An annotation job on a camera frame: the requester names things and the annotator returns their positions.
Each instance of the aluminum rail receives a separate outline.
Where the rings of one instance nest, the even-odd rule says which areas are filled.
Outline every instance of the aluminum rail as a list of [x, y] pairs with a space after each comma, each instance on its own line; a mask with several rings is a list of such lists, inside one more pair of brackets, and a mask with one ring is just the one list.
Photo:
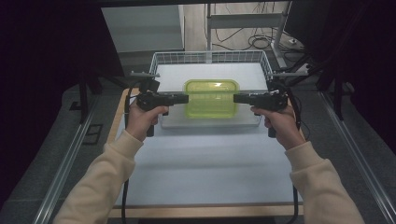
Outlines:
[[341, 121], [333, 111], [332, 100], [328, 95], [325, 95], [323, 92], [320, 92], [319, 96], [322, 99], [323, 104], [325, 104], [327, 108], [327, 112], [329, 113], [333, 123], [335, 124], [337, 131], [341, 134], [341, 137], [345, 141], [347, 145], [347, 149], [353, 161], [355, 162], [356, 166], [361, 172], [361, 176], [366, 182], [366, 185], [369, 188], [369, 190], [372, 192], [385, 219], [389, 224], [396, 223], [396, 211], [391, 198], [388, 196], [388, 194], [382, 187], [382, 184], [376, 178], [373, 170], [370, 168], [369, 163], [361, 153], [358, 144], [355, 142], [352, 135], [350, 134], [349, 129], [347, 128], [345, 123]]
[[53, 208], [58, 202], [59, 195], [64, 188], [64, 183], [69, 175], [70, 169], [73, 166], [73, 162], [78, 154], [79, 147], [81, 146], [82, 140], [84, 139], [85, 133], [90, 126], [94, 109], [96, 108], [97, 102], [100, 96], [94, 95], [92, 97], [90, 103], [90, 113], [88, 117], [85, 119], [85, 122], [78, 126], [78, 130], [76, 135], [70, 144], [69, 149], [67, 149], [64, 159], [62, 160], [59, 169], [52, 180], [52, 183], [49, 186], [49, 190], [43, 200], [43, 203], [40, 205], [37, 214], [35, 215], [35, 219], [33, 221], [34, 224], [47, 224], [50, 220], [50, 217], [53, 212]]
[[308, 76], [306, 72], [298, 72], [298, 73], [273, 73], [270, 74], [271, 77], [303, 77]]

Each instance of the wall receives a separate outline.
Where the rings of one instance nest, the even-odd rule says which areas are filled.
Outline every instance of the wall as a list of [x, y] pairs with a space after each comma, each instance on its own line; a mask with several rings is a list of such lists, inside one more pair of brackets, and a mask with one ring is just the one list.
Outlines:
[[184, 49], [183, 6], [102, 8], [117, 52]]

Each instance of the person's left hand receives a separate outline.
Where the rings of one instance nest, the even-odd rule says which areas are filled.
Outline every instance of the person's left hand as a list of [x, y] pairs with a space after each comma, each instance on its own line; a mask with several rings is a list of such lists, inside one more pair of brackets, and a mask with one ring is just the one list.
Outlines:
[[144, 111], [136, 104], [136, 100], [134, 100], [129, 105], [128, 124], [125, 131], [143, 142], [147, 137], [149, 126], [157, 124], [158, 115], [166, 113], [168, 110], [168, 106], [157, 106], [150, 111]]

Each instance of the dark background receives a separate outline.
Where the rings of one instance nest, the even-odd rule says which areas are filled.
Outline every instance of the dark background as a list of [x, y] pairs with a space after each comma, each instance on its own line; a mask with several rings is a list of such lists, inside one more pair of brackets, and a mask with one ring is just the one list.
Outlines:
[[[320, 63], [345, 32], [350, 10], [358, 3], [295, 1], [287, 31], [302, 40]], [[2, 1], [0, 9], [3, 204], [40, 149], [63, 92], [78, 84], [81, 74], [123, 73], [99, 6]], [[355, 89], [352, 102], [393, 151], [395, 9], [393, 0], [371, 3], [342, 50], [341, 71]]]

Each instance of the metal stand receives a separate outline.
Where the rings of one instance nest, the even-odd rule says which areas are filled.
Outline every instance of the metal stand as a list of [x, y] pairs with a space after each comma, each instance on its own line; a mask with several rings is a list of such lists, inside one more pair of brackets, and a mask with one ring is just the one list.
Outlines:
[[279, 41], [285, 28], [291, 2], [288, 2], [282, 13], [271, 14], [237, 14], [237, 15], [211, 15], [210, 4], [207, 4], [206, 30], [207, 44], [206, 49], [212, 50], [211, 30], [212, 29], [233, 29], [233, 28], [258, 28], [258, 27], [277, 27], [276, 38], [271, 43], [271, 48], [276, 56], [276, 61], [280, 68], [286, 68], [285, 60], [279, 50]]

